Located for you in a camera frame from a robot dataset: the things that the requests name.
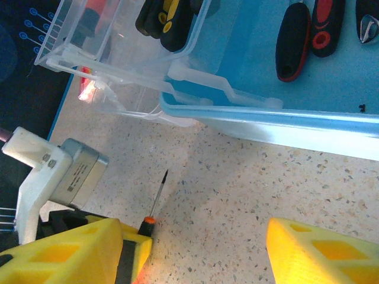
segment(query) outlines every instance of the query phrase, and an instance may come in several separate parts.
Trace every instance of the speckled countertop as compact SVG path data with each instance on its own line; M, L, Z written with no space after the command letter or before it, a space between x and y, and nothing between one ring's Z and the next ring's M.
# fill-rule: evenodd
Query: speckled countertop
M274 283L270 217L379 243L379 162L102 115L77 95L74 80L52 141L72 137L110 157L84 210L138 227L170 171L138 283Z

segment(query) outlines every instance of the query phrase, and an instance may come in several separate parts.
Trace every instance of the yellow plastic block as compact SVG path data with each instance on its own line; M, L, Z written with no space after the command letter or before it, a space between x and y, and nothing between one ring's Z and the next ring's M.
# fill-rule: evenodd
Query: yellow plastic block
M267 251L276 284L379 284L379 245L271 218Z
M107 218L3 251L1 284L114 283L123 238L118 219Z
M86 216L86 219L89 222L97 222L102 220L101 217L93 215ZM133 283L137 279L138 274L141 272L143 265L152 251L153 239L150 237L145 237L144 235L138 235L138 229L123 223L121 223L121 229L124 240L134 241L136 243L133 261L133 274L131 276L131 282Z

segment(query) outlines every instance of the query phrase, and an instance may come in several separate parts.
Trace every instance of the blue circle pattern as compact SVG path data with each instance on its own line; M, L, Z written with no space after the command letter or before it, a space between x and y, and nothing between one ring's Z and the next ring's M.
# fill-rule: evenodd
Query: blue circle pattern
M24 25L26 25L28 28L31 28L33 26L33 23L29 20L25 20Z
M34 9L34 8L30 8L29 9L29 13L31 13L33 16L38 15L38 11L36 9Z
M26 40L28 38L28 35L26 33L24 33L23 31L20 32L18 34L18 36L22 39L22 40Z

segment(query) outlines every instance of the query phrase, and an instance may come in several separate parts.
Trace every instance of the black screwdriver handle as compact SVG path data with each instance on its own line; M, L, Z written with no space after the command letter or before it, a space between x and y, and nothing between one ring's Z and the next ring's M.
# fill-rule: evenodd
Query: black screwdriver handle
M154 2L154 0L145 0L143 6L141 8L140 14L138 15L137 20L136 20L137 31L139 31L140 33L142 33L144 36L149 36L150 35L145 30L144 24L146 22L147 16L149 15L150 7L151 7L151 5L152 5L153 2Z
M310 38L310 13L303 3L290 5L280 26L275 61L283 82L295 80L306 61Z
M154 232L155 219L153 217L145 217L138 230L138 235L151 237Z
M160 36L160 43L171 52L185 46L191 29L194 13L190 0L173 0L168 11L167 22Z
M147 15L144 29L153 37L160 38L166 23L167 12L163 9L165 0L153 0Z

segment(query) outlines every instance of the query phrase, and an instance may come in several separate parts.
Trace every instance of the wire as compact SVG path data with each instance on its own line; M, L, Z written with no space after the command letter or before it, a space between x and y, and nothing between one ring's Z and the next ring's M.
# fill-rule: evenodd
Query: wire
M8 142L9 139L12 137L12 132L9 132L8 130L5 130L0 127L0 141Z

